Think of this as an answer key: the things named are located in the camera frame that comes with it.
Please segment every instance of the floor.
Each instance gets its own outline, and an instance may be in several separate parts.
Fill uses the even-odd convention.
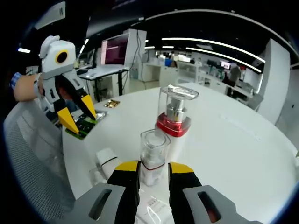
[[[130,79],[130,92],[137,92],[137,91],[145,90],[145,87],[146,87],[146,89],[152,89],[152,88],[159,87],[159,81],[143,83],[142,81],[140,81],[138,79],[133,79],[133,78]]]

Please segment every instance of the monitor screen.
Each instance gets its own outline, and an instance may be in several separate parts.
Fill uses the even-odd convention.
[[[128,38],[129,33],[104,40],[100,64],[125,64]]]
[[[220,61],[221,62],[221,67],[225,68],[225,69],[230,69],[230,63],[228,62],[224,62],[224,61]]]

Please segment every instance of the ceiling light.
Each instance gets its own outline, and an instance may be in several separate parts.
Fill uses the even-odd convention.
[[[23,53],[30,53],[31,50],[25,49],[25,48],[18,48],[19,52],[23,52]]]
[[[83,46],[81,47],[80,54],[82,54],[82,52],[83,52],[83,50],[84,50],[84,47],[85,47],[85,45],[83,45]]]
[[[235,50],[238,50],[240,52],[243,52],[247,55],[250,55],[254,58],[256,58],[257,60],[260,60],[261,62],[266,62],[264,59],[254,55],[254,54],[251,54],[250,52],[248,51],[245,51],[241,48],[237,48],[237,47],[234,47],[232,45],[228,45],[228,44],[225,44],[225,43],[220,43],[220,42],[217,42],[217,41],[209,41],[209,40],[203,40],[203,39],[197,39],[197,38],[186,38],[186,37],[167,37],[167,38],[162,38],[162,41],[199,41],[199,42],[205,42],[205,43],[213,43],[213,44],[218,44],[218,45],[221,45],[221,46],[224,46],[224,47],[228,47],[228,48],[232,48],[232,49],[235,49]]]
[[[247,64],[247,63],[245,63],[245,62],[243,62],[243,61],[240,61],[240,60],[238,60],[238,59],[236,59],[236,58],[233,58],[233,57],[230,57],[230,56],[227,56],[227,55],[223,55],[223,54],[216,53],[216,52],[209,51],[209,50],[198,49],[198,48],[186,48],[186,49],[187,49],[187,50],[195,50],[195,51],[206,52],[206,53],[209,53],[209,54],[213,54],[213,55],[218,55],[218,56],[221,56],[221,57],[225,57],[225,58],[228,58],[228,59],[230,59],[230,60],[233,60],[233,61],[239,62],[239,63],[241,63],[241,64],[244,64],[244,65],[246,65],[247,67],[249,67],[249,68],[251,68],[251,69],[253,69],[253,70],[257,71],[257,72],[262,72],[261,70],[259,70],[259,69],[255,68],[255,67],[253,67],[253,66],[250,65],[250,64]]]

